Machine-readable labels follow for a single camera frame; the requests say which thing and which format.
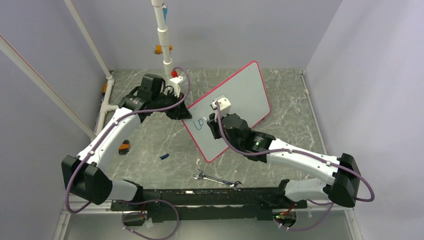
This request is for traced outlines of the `pink-framed whiteboard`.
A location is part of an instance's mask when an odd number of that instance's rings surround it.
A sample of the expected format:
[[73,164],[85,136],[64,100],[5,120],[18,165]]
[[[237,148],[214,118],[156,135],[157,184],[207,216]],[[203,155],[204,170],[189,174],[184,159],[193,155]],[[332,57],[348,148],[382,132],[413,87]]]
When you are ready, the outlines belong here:
[[189,105],[187,109],[192,118],[182,122],[208,163],[228,149],[222,139],[214,139],[207,125],[209,115],[216,112],[211,104],[223,97],[226,97],[231,104],[229,113],[237,114],[246,120],[251,128],[271,112],[265,83],[257,61],[251,61]]

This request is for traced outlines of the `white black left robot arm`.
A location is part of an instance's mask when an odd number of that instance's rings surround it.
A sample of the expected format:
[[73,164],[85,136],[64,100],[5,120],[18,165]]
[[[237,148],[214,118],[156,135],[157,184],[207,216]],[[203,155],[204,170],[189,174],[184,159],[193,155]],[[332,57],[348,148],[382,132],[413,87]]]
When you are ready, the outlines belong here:
[[141,84],[119,102],[114,115],[95,139],[76,156],[61,162],[66,194],[74,194],[100,205],[107,200],[123,201],[131,210],[144,203],[143,187],[129,180],[112,180],[105,171],[128,136],[154,112],[165,113],[171,120],[188,120],[192,115],[185,105],[187,95],[181,87],[191,88],[188,75],[166,82],[147,73]]

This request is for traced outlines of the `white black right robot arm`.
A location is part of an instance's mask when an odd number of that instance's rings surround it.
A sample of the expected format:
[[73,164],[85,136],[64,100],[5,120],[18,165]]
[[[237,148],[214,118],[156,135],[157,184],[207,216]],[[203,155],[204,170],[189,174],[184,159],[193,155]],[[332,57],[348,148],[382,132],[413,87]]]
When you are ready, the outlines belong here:
[[252,130],[235,113],[224,117],[212,113],[207,125],[214,139],[223,139],[234,152],[251,161],[287,165],[313,177],[282,180],[275,194],[276,203],[282,208],[303,200],[329,200],[353,208],[359,200],[360,170],[350,154],[336,157],[295,147],[273,135]]

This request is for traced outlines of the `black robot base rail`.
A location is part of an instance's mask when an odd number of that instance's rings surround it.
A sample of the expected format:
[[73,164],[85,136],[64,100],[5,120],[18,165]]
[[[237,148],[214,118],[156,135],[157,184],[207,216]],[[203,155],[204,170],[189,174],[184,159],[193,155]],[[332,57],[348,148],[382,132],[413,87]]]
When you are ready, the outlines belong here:
[[145,189],[134,205],[116,200],[114,212],[143,210],[154,223],[171,221],[179,215],[181,221],[256,219],[271,221],[279,211],[305,209],[305,200],[293,202],[276,187]]

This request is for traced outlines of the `blue marker cap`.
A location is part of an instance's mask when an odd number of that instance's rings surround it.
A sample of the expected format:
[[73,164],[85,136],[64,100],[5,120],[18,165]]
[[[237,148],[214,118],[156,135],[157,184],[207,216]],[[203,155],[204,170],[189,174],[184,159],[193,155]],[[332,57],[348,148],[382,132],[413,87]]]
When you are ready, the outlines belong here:
[[168,153],[166,153],[166,154],[164,154],[164,155],[160,156],[159,158],[160,158],[161,160],[164,160],[164,159],[166,159],[166,158],[168,158],[168,157],[169,157],[169,154],[168,154]]

